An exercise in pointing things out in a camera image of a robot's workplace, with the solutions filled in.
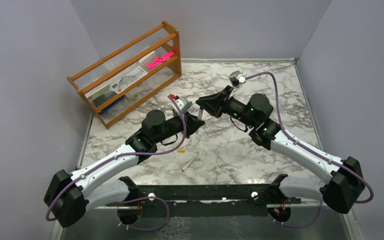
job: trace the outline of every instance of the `pink clip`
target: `pink clip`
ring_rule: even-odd
[[[146,67],[148,69],[152,69],[152,68],[155,68],[156,66],[158,66],[160,63],[163,63],[165,61],[167,61],[169,58],[173,57],[175,55],[175,53],[173,51],[169,51],[167,52],[167,54],[165,54],[164,56],[157,56],[155,58],[155,61],[149,63],[146,65]]]

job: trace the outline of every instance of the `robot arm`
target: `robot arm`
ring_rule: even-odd
[[[320,178],[310,180],[284,177],[278,187],[285,197],[323,199],[336,212],[348,213],[366,186],[362,182],[363,174],[359,161],[352,157],[344,160],[333,156],[293,136],[270,119],[274,108],[265,94],[256,93],[244,104],[232,97],[238,85],[244,83],[244,77],[236,71],[229,79],[233,87],[226,86],[218,93],[200,97],[196,104],[211,116],[220,118],[222,114],[227,114],[245,124],[252,129],[249,136],[258,146],[296,161]]]
[[[191,103],[184,97],[171,97],[175,99],[172,100],[175,102],[174,117],[166,120],[161,110],[152,110],[142,121],[141,128],[108,156],[70,174],[64,170],[55,173],[43,199],[49,207],[47,220],[54,220],[49,218],[52,212],[62,227],[68,227],[82,218],[89,209],[125,200],[131,192],[130,179],[101,184],[152,155],[175,150],[156,153],[157,143],[181,132],[188,138],[205,124],[188,112]]]

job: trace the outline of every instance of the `marker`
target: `marker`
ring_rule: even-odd
[[[181,171],[184,172],[197,157],[198,157],[198,153],[196,153],[195,156],[193,156],[192,159],[189,160],[188,163],[186,163],[186,165],[181,169]]]

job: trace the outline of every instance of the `gray wall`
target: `gray wall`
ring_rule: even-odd
[[[99,56],[161,21],[182,58],[298,58],[331,0],[71,0]]]
[[[298,67],[325,150],[359,159],[374,188],[354,208],[363,237],[384,239],[384,1],[333,0]]]
[[[0,0],[0,239],[49,239],[43,197],[90,112],[66,77],[97,60],[68,0]]]

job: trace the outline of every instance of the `marble surface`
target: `marble surface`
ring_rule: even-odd
[[[272,72],[278,82],[280,110],[286,129],[298,138],[318,146],[311,117],[297,77],[294,65],[288,63],[183,63],[183,75],[162,91],[151,97],[125,118],[105,127],[94,116],[87,139],[81,167],[87,167],[113,152],[136,132],[147,112],[160,109],[166,118],[171,118],[168,94],[176,94],[195,102],[200,96],[217,93],[230,84],[228,75],[236,70],[245,76],[262,71]],[[247,81],[235,98],[243,103],[254,93],[266,94],[275,107],[271,118],[278,121],[275,92],[270,76],[261,76]],[[198,114],[194,104],[189,110]],[[161,156],[152,156],[141,164],[129,168],[109,180],[129,176],[138,185],[182,185],[182,184],[254,184],[270,183],[279,174],[295,177],[316,178],[314,174],[291,159],[255,145],[248,133],[236,129],[227,115],[221,118],[203,115],[205,125],[198,133],[186,139],[185,153],[177,151]],[[175,146],[158,145],[158,151]],[[185,170],[181,168],[196,154],[198,157]]]

